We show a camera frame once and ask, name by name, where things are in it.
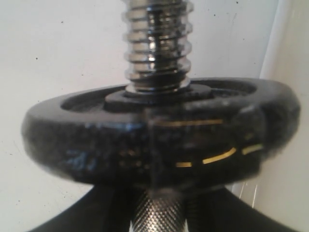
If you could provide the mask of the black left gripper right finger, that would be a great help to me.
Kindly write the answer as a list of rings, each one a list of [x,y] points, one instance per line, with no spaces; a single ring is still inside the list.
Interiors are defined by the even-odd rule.
[[[188,196],[184,208],[190,232],[245,231],[245,203],[226,188]]]

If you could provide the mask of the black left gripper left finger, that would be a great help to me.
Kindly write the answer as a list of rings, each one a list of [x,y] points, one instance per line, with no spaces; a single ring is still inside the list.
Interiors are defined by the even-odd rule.
[[[137,199],[138,188],[107,190],[93,187],[77,203],[74,232],[128,232]]]

